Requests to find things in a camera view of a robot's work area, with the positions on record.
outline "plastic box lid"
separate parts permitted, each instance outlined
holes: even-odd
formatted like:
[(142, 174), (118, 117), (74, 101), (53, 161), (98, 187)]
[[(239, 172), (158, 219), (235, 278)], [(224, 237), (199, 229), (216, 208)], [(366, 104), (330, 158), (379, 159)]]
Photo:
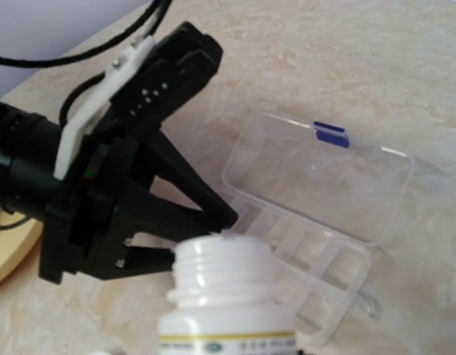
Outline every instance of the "plastic box lid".
[(232, 231), (274, 247), (278, 302), (296, 312), (302, 341), (323, 346), (361, 304), (369, 248), (389, 239), (413, 169), (406, 153), (339, 127), (273, 113), (248, 119), (217, 191), (239, 214)]

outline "beige countertop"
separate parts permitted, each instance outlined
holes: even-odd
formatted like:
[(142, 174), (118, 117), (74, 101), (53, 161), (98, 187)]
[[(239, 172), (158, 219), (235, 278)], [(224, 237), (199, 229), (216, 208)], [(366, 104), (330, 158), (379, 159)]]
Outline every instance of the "beige countertop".
[[(74, 52), (113, 36), (138, 13)], [(456, 180), (455, 2), (178, 0), (160, 36), (183, 20), (225, 49), (219, 75), (165, 125), (206, 180), (219, 180), (242, 123), (220, 117), (256, 109), (341, 124), (419, 155)], [(41, 71), (5, 101), (55, 120), (68, 92), (115, 53)], [(206, 149), (214, 141), (216, 149)], [(327, 347), (307, 350), (456, 355), (455, 188), (405, 204), (395, 236), (374, 252), (364, 293), (379, 305), (376, 319), (347, 316)], [(0, 285), (0, 354), (157, 352), (157, 318), (171, 309), (164, 300), (170, 274), (111, 282), (65, 275), (55, 286), (39, 280), (37, 268), (34, 249)]]

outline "screw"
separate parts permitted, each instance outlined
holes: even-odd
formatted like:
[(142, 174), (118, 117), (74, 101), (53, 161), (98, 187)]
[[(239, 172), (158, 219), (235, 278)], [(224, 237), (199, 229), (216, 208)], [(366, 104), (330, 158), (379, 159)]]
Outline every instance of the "screw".
[(117, 268), (123, 268), (125, 263), (126, 263), (126, 261), (125, 261), (124, 259), (119, 259), (119, 260), (116, 262), (116, 267), (117, 267)]
[(112, 62), (112, 67), (115, 69), (119, 69), (126, 62), (127, 62), (127, 58), (124, 55), (122, 55), (121, 57), (115, 59), (115, 61)]
[(144, 40), (144, 38), (142, 38), (142, 37), (137, 37), (137, 38), (135, 38), (134, 41), (132, 41), (132, 43), (131, 43), (132, 48), (137, 48), (137, 47), (139, 47), (139, 44), (140, 44), (143, 40)]

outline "white wall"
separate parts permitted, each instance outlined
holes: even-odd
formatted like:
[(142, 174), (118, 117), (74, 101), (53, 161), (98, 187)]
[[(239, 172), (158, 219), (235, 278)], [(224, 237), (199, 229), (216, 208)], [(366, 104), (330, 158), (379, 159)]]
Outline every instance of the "white wall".
[[(0, 55), (63, 55), (148, 0), (0, 0)], [(34, 70), (0, 67), (0, 96)]]

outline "green logo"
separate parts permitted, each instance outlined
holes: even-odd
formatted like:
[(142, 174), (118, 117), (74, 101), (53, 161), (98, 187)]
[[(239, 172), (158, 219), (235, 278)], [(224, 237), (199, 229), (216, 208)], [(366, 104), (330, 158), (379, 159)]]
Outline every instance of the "green logo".
[(216, 354), (222, 350), (222, 345), (218, 344), (217, 342), (210, 342), (209, 344), (205, 345), (205, 350), (210, 354)]

